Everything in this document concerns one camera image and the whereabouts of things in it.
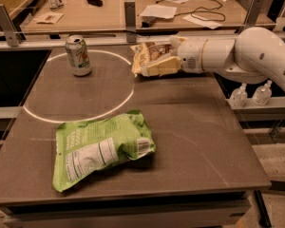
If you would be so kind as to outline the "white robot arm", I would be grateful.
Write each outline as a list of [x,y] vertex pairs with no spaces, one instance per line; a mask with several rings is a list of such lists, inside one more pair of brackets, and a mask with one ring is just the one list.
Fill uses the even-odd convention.
[[247,28],[235,39],[172,36],[173,50],[142,66],[143,76],[214,72],[239,83],[267,79],[285,92],[285,43],[266,28]]

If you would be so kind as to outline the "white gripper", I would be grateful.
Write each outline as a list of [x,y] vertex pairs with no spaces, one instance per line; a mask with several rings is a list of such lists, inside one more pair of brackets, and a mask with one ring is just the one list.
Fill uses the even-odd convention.
[[202,73],[202,51],[205,40],[194,40],[177,35],[171,35],[169,42],[174,49],[178,50],[178,57],[172,56],[154,61],[141,67],[141,75],[160,76],[177,73],[181,68],[187,73]]

